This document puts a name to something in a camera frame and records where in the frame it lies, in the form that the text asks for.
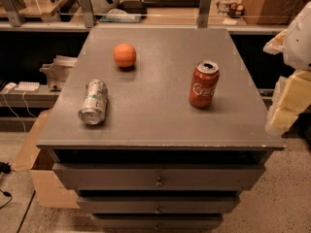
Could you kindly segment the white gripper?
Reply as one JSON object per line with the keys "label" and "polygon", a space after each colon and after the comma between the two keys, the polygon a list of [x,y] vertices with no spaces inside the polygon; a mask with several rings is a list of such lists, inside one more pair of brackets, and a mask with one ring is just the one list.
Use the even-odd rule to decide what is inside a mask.
{"label": "white gripper", "polygon": [[280,77],[272,95],[265,130],[269,134],[287,132],[311,105],[311,2],[308,2],[288,30],[284,29],[267,42],[263,51],[283,52],[284,62],[296,69],[288,78]]}

